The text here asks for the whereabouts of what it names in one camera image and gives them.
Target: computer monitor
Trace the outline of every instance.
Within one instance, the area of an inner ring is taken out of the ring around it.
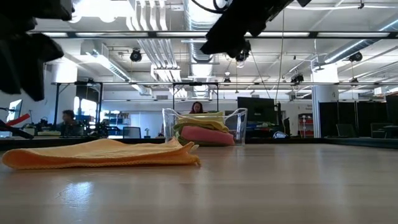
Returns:
[[[277,124],[277,113],[273,99],[238,97],[238,108],[248,109],[248,121]]]
[[[22,100],[16,100],[10,103],[7,116],[7,122],[19,118],[22,109]]]

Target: table surface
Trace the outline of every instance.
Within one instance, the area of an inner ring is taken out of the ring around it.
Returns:
[[[200,147],[202,167],[15,171],[0,223],[398,223],[398,151]]]

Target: person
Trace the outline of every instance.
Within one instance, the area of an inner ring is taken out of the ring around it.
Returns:
[[[191,112],[189,112],[190,114],[195,114],[195,113],[204,113],[203,112],[203,105],[200,102],[194,102],[192,104],[192,109]]]
[[[81,136],[82,129],[75,121],[75,113],[73,110],[62,111],[63,122],[57,124],[57,131],[61,132],[61,136]]]

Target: yellow cloth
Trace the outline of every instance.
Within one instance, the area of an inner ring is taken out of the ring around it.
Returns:
[[[200,165],[190,152],[193,142],[182,146],[176,139],[163,144],[124,144],[100,139],[83,144],[7,151],[2,162],[14,169],[57,169],[130,165]]]
[[[223,112],[206,114],[186,114],[178,118],[177,124],[194,123],[203,126],[212,126],[215,129],[227,133],[228,127],[224,124]]]

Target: clear plastic bin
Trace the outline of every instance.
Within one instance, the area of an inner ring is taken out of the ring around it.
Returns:
[[[246,121],[247,121],[248,109],[238,108],[236,111],[227,116],[215,116],[213,114],[190,114],[184,116],[178,114],[173,109],[163,109],[163,122],[164,122],[164,136],[166,141],[169,141],[173,137],[176,137],[174,126],[178,124],[180,119],[184,118],[195,118],[200,120],[219,119],[224,122],[224,125],[229,129],[229,133],[233,135],[235,145],[243,145],[244,138],[246,135]]]

